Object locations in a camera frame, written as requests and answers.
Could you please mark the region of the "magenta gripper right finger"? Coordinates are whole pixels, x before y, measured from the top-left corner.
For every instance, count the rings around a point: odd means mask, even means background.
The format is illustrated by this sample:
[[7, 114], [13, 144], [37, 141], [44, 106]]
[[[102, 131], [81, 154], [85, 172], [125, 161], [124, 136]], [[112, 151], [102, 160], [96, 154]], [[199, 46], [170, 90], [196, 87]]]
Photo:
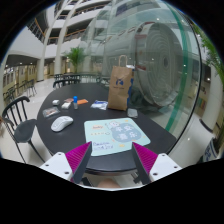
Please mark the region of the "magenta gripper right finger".
[[149, 184], [149, 173], [158, 155], [135, 142], [132, 143], [132, 154], [142, 184]]

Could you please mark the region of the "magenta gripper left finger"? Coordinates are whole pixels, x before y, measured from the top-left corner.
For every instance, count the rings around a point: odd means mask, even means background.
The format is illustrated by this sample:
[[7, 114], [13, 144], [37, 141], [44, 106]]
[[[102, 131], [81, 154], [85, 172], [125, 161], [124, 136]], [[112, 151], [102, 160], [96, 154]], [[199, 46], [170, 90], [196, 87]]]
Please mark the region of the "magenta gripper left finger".
[[87, 142], [65, 154], [66, 159], [71, 167], [73, 173], [72, 180], [75, 184], [79, 184], [81, 182], [87, 163], [91, 157], [91, 153], [92, 142]]

